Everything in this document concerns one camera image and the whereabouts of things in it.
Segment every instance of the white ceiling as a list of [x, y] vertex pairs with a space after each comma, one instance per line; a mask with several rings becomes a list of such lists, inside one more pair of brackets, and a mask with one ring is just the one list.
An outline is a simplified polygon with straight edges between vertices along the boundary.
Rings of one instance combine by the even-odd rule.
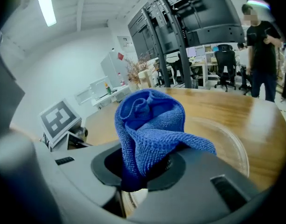
[[[238, 13], [246, 0], [232, 0]], [[116, 18], [125, 24], [146, 0], [52, 0], [57, 23], [47, 27], [38, 0], [21, 0], [2, 28], [4, 45], [12, 55], [23, 59], [33, 49], [57, 37], [99, 27]]]

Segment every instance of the towel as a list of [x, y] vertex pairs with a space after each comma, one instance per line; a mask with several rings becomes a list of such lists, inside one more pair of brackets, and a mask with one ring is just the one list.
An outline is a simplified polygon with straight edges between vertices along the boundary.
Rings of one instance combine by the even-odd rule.
[[148, 171], [177, 145], [216, 154], [207, 139], [184, 132], [183, 106], [171, 96], [144, 89], [125, 98], [115, 113], [115, 127], [122, 147], [122, 189], [146, 187]]

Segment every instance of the round table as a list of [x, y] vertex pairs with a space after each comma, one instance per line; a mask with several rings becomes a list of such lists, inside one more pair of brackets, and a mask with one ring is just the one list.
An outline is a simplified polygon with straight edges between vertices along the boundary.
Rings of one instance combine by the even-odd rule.
[[[274, 103], [226, 92], [156, 89], [178, 100], [187, 119], [210, 119], [230, 129], [246, 149], [249, 178], [260, 190], [275, 183], [286, 162], [286, 122]], [[118, 139], [114, 125], [118, 105], [112, 103], [87, 118], [89, 144], [100, 145]]]

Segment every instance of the bottle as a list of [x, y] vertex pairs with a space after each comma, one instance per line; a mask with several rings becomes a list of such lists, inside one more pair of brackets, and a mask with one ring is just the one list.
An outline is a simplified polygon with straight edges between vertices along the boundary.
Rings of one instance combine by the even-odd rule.
[[105, 88], [106, 88], [106, 92], [108, 93], [108, 95], [111, 95], [112, 91], [111, 91], [110, 87], [107, 85], [107, 83], [105, 83]]
[[125, 85], [125, 81], [124, 81], [123, 77], [121, 76], [121, 73], [118, 73], [118, 77], [119, 77], [121, 86]]

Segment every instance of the ceiling light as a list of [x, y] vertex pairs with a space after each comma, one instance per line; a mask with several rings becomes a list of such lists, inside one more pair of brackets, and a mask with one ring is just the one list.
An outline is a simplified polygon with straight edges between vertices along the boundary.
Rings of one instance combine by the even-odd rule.
[[261, 7], [266, 7], [268, 9], [270, 9], [270, 6], [268, 3], [265, 2], [261, 2], [261, 1], [257, 1], [257, 0], [248, 0], [246, 2], [247, 4], [252, 4], [252, 5], [257, 5], [257, 6], [261, 6]]
[[48, 27], [57, 23], [51, 0], [38, 0], [43, 17]]

